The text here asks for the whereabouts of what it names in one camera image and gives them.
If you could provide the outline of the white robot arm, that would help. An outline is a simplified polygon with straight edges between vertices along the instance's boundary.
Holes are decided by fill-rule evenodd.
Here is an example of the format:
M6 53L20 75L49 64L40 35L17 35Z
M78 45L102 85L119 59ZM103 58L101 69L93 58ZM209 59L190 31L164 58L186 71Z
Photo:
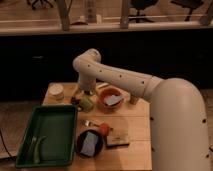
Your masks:
M104 65L96 49L75 57L73 68L80 90L101 80L150 103L152 171L211 171L205 103L191 82Z

